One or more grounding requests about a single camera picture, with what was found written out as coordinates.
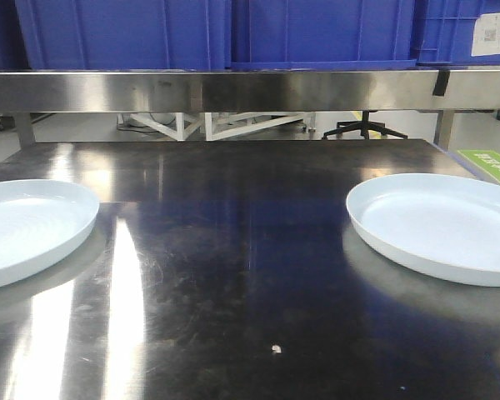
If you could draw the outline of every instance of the green sign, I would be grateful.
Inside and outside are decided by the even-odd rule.
[[[500,154],[493,150],[457,150],[468,161],[500,182]]]

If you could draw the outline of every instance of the white label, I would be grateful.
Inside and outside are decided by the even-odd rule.
[[[500,54],[500,12],[483,14],[474,27],[472,56]]]

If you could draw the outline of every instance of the floor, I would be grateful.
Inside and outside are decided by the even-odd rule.
[[[353,120],[352,112],[319,112],[316,132],[304,132],[303,125],[292,123],[228,140],[318,140],[323,132],[335,128],[336,121]],[[391,129],[406,133],[410,138],[433,141],[437,115],[416,111],[378,112],[372,119],[384,122]],[[0,162],[19,150],[17,134],[12,124],[4,120],[0,132]],[[40,142],[148,141],[172,140],[160,133],[119,130],[117,114],[53,114],[34,124]],[[343,139],[358,139],[359,134],[345,134]],[[200,132],[189,140],[204,140]],[[493,113],[466,112],[456,115],[450,151],[459,149],[495,150],[500,153],[500,122]]]

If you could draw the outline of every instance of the table surface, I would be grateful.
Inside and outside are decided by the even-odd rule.
[[[0,181],[102,206],[76,252],[0,288],[0,400],[500,399],[500,288],[409,271],[348,221],[356,183],[413,172],[470,176],[419,140],[22,150]]]

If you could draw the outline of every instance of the stainless steel shelf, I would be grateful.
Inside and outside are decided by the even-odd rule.
[[[0,113],[500,108],[500,67],[381,72],[0,72]]]

